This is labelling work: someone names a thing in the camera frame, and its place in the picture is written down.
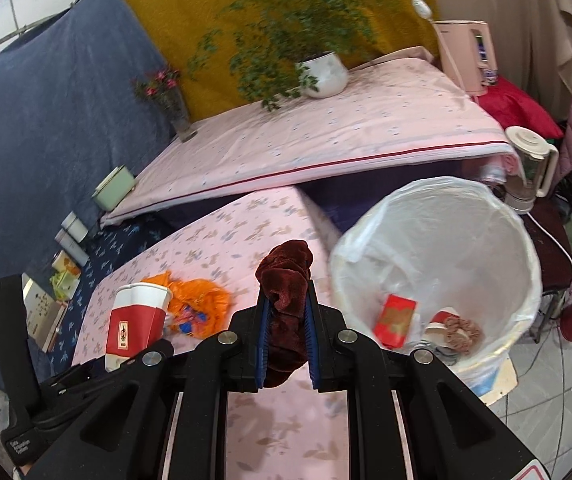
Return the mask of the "person's left hand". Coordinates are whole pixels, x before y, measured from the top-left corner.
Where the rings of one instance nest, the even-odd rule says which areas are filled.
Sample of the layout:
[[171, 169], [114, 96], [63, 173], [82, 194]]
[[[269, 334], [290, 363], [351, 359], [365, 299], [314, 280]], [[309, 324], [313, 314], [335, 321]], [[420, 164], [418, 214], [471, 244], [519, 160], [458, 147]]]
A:
[[31, 468], [32, 468], [31, 464], [15, 467], [13, 469], [13, 479], [14, 480], [26, 480], [28, 477], [28, 473], [29, 473]]

